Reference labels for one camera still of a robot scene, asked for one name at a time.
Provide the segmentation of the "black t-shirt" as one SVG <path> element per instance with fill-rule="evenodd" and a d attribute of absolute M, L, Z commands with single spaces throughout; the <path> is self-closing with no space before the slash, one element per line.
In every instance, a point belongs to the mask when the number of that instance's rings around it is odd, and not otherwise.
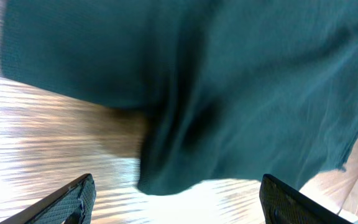
<path fill-rule="evenodd" d="M 138 189 L 272 174 L 300 189 L 358 138 L 358 0 L 16 0 L 6 78 L 150 120 Z"/>

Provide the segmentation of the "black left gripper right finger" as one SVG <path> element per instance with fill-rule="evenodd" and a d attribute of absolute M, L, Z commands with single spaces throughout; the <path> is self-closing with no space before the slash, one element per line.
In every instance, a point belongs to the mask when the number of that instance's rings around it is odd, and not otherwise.
<path fill-rule="evenodd" d="M 270 174 L 262 178 L 259 198 L 266 224 L 351 224 Z"/>

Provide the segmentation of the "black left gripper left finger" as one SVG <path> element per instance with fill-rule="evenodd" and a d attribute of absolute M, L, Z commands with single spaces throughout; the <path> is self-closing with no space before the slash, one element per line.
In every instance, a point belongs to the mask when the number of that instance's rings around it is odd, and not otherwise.
<path fill-rule="evenodd" d="M 96 200 L 91 174 L 84 174 L 0 224 L 90 224 Z"/>

